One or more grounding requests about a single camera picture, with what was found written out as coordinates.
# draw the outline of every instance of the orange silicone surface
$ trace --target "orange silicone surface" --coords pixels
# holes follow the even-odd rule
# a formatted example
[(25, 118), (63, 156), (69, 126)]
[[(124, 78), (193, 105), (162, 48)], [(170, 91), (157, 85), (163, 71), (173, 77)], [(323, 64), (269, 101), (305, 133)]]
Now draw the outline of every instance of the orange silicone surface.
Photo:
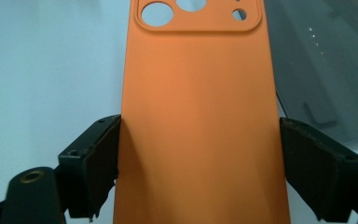
[(159, 1), (161, 27), (151, 2), (131, 1), (114, 223), (289, 223), (263, 1)]

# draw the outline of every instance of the orange phone case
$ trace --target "orange phone case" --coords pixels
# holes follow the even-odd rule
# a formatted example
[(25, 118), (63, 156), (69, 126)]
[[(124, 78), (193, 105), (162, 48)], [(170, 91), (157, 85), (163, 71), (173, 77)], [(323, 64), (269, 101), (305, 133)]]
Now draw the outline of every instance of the orange phone case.
[(131, 1), (114, 223), (289, 223), (264, 2), (158, 0), (151, 27), (152, 2)]

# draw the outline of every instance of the clear plastic panel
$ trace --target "clear plastic panel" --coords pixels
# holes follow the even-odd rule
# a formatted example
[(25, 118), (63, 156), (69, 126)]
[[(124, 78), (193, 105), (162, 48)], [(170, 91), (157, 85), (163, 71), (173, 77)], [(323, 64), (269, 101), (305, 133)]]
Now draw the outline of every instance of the clear plastic panel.
[(266, 10), (286, 116), (358, 141), (358, 0), (266, 0)]

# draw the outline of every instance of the white background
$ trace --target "white background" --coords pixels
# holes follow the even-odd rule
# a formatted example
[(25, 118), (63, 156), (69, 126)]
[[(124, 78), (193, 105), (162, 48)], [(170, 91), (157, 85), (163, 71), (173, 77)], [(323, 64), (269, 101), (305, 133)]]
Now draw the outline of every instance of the white background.
[[(91, 123), (120, 113), (129, 6), (0, 0), (0, 201), (14, 175), (56, 167), (57, 155)], [(288, 192), (292, 223), (319, 223)], [(113, 201), (112, 191), (94, 223), (112, 222)]]

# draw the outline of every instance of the screw hole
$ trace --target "screw hole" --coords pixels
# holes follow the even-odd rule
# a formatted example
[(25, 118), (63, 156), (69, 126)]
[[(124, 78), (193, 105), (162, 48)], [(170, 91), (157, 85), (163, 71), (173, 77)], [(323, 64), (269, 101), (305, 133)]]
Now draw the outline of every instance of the screw hole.
[(23, 184), (29, 184), (35, 182), (36, 180), (40, 179), (44, 174), (41, 170), (32, 171), (24, 176), (21, 177), (20, 182)]
[(68, 154), (70, 156), (78, 156), (79, 155), (79, 153), (76, 150), (72, 150), (72, 151), (68, 152)]
[(246, 12), (245, 12), (245, 10), (240, 9), (240, 8), (235, 9), (232, 12), (232, 17), (234, 17), (234, 19), (237, 21), (244, 21), (244, 20), (246, 20)]

